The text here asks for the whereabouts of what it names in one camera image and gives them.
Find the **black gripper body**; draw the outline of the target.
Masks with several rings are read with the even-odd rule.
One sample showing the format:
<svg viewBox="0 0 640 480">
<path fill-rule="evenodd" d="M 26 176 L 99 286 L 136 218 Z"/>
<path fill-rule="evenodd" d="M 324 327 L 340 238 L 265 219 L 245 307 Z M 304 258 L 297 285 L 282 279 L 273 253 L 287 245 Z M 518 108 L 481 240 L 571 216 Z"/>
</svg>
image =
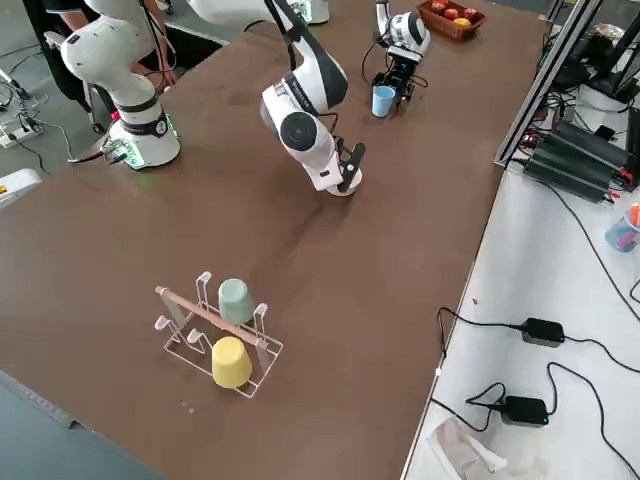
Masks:
<svg viewBox="0 0 640 480">
<path fill-rule="evenodd" d="M 392 58 L 388 68 L 385 84 L 395 89 L 397 93 L 411 93 L 414 89 L 412 79 L 418 64 L 406 58 Z"/>
</svg>

